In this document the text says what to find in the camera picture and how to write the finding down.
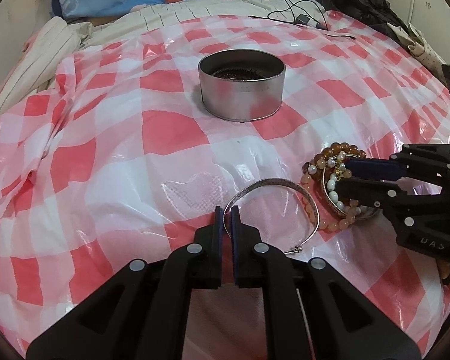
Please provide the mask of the silver wide bangle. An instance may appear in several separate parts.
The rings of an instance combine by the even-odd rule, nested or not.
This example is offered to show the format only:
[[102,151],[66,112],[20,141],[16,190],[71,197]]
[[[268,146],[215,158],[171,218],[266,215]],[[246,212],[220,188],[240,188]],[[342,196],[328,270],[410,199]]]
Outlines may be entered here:
[[[320,179],[320,186],[322,189],[322,194],[324,196],[325,201],[327,202],[328,206],[330,207],[331,211],[339,216],[340,218],[344,219],[348,215],[348,210],[345,208],[341,209],[339,206],[337,206],[336,203],[329,197],[329,190],[327,187],[327,183],[329,180],[329,176],[332,174],[332,171],[327,167],[326,169],[322,170],[322,175]],[[374,207],[367,207],[364,205],[360,205],[359,208],[361,209],[361,212],[356,214],[355,219],[357,221],[363,221],[367,219],[371,219],[375,217],[379,213],[378,208]]]

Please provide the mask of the striped white bedding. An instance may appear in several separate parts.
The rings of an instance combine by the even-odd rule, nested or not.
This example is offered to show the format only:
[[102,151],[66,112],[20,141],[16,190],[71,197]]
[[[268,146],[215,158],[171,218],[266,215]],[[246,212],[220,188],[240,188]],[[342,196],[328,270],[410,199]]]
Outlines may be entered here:
[[30,35],[0,34],[0,115],[29,94],[48,88],[58,63],[88,47],[208,16],[258,16],[278,21],[309,13],[321,20],[320,9],[302,0],[184,0],[141,6],[119,18],[85,19],[74,24],[53,17]]

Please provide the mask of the jewelry pile in tin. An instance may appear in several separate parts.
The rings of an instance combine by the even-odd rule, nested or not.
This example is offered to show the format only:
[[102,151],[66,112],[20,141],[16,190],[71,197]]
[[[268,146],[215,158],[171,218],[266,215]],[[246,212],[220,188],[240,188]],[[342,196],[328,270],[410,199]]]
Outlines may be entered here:
[[214,69],[210,74],[218,79],[237,82],[266,80],[272,76],[267,71],[263,71],[257,67],[234,65],[219,67]]

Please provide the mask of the cream spotted cloth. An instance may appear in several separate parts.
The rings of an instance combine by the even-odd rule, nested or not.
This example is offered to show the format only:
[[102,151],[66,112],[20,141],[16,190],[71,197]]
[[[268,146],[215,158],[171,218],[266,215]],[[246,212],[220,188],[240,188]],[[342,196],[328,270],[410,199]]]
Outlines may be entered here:
[[387,23],[398,39],[398,43],[437,79],[444,80],[442,66],[446,61],[429,45],[424,35],[412,23],[406,28]]

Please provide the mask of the round silver metal tin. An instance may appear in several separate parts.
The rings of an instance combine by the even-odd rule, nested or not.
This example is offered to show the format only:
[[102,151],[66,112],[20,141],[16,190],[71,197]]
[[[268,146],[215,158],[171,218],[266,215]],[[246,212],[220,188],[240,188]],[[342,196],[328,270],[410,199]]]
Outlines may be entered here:
[[[224,66],[250,66],[271,74],[266,80],[237,82],[213,77]],[[273,116],[283,102],[286,65],[256,49],[228,49],[204,57],[198,63],[201,100],[213,116],[232,122],[252,122]]]

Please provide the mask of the red white checkered plastic sheet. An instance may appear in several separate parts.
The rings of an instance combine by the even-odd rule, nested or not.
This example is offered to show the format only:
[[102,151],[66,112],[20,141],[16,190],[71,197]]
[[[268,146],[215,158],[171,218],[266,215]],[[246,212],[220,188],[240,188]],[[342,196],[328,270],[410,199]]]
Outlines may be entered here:
[[[334,142],[375,158],[450,143],[438,80],[354,19],[328,26],[215,16],[92,46],[0,117],[0,330],[18,353],[130,260],[166,258],[258,180],[298,182]],[[204,109],[197,65],[231,49],[285,63],[272,117]]]

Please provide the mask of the black jacket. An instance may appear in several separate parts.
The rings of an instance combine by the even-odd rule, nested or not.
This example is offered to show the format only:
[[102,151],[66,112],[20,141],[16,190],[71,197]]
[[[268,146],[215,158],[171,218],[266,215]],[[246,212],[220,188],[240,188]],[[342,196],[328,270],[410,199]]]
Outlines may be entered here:
[[391,9],[386,0],[316,0],[326,11],[339,11],[399,42],[394,32],[411,36],[407,25]]

